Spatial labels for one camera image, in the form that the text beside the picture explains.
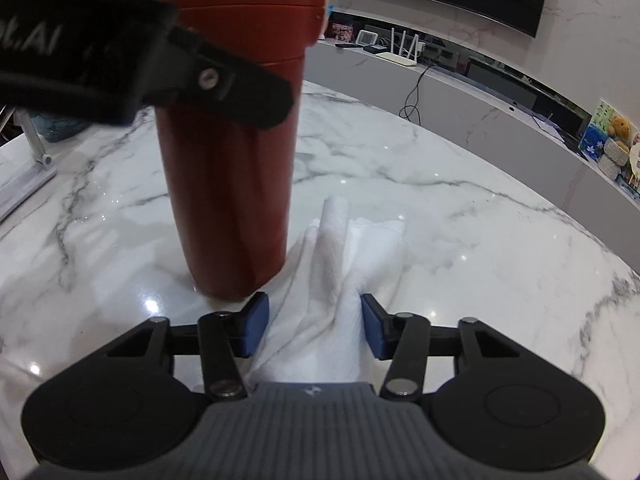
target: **brown stuffed bear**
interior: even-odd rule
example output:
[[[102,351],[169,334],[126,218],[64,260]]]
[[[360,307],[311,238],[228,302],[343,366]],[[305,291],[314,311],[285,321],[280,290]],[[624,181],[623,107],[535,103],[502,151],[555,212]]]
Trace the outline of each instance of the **brown stuffed bear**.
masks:
[[[625,144],[628,144],[629,135],[631,134],[631,123],[619,115],[613,116],[611,124],[607,128],[607,133],[609,137],[618,137]]]

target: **blue vase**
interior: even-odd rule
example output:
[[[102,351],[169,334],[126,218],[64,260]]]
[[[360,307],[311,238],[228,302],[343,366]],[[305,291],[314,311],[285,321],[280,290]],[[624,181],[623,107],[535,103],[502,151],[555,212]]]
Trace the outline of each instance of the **blue vase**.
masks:
[[[68,139],[91,126],[87,121],[50,114],[31,112],[30,116],[38,133],[49,142]]]

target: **cloth fold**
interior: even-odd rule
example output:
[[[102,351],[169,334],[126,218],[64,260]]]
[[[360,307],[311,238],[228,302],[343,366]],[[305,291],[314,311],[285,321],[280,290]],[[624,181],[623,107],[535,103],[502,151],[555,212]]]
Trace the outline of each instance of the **cloth fold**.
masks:
[[[404,224],[349,220],[349,210],[343,198],[326,199],[319,221],[263,287],[270,297],[270,322],[244,364],[248,384],[367,380],[372,356],[360,294],[370,292],[383,305],[393,298],[406,253]]]

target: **white marble tabletop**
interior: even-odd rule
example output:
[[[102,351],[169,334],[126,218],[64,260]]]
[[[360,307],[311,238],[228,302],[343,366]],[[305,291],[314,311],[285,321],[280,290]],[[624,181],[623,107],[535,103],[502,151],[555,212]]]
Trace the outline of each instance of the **white marble tabletop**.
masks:
[[[37,384],[148,316],[189,323],[222,306],[194,290],[155,130],[147,111],[50,146],[58,176],[0,224],[0,458],[12,479],[35,465],[19,417]],[[298,135],[290,242],[332,194],[354,218],[403,220],[409,255],[389,310],[449,326],[478,317],[584,381],[607,414],[593,465],[635,478],[640,278],[523,184],[378,108],[306,84]],[[176,375],[194,387],[198,366],[181,358]],[[430,360],[429,388],[451,376],[450,360]]]

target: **bottle body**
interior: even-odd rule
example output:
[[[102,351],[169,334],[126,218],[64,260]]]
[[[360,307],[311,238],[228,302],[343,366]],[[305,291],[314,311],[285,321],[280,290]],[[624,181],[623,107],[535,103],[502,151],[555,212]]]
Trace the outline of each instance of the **bottle body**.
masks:
[[[295,105],[270,130],[193,107],[157,110],[175,222],[198,289],[239,300],[284,264],[305,48],[324,0],[174,0],[180,23],[287,79]]]

